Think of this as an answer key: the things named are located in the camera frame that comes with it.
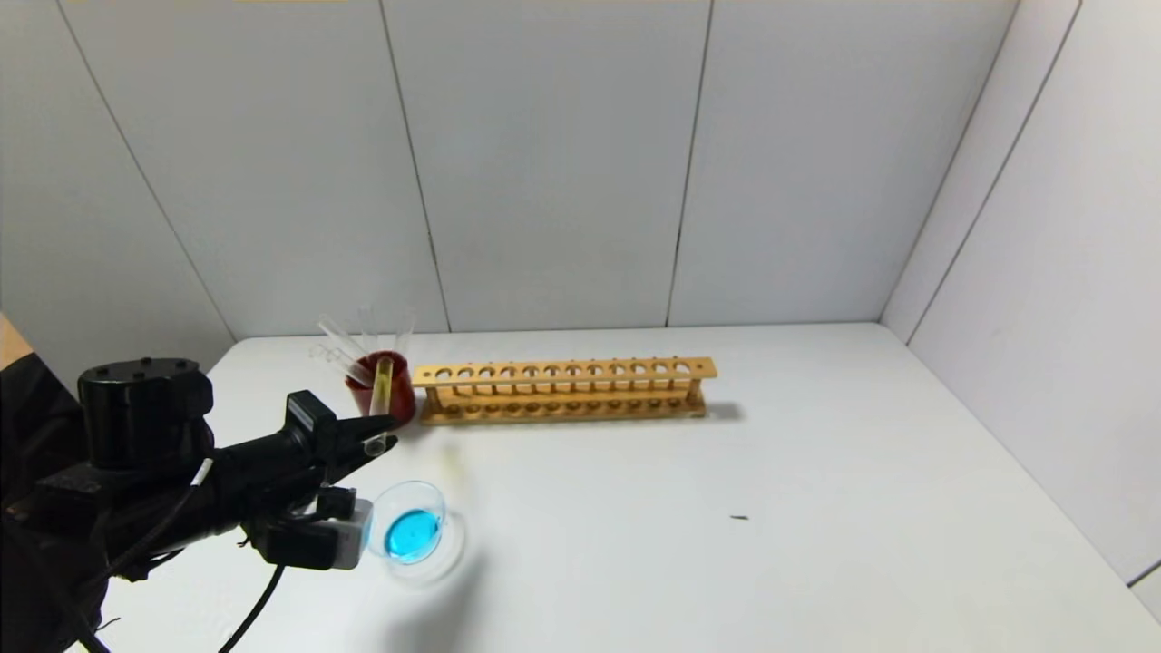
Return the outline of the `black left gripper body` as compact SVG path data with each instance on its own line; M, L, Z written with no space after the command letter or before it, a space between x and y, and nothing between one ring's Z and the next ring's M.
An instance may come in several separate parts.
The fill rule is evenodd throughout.
M341 438L336 412L308 390L286 400L284 422L273 435L233 443L215 453L216 491L229 521L282 516L307 507L336 483Z

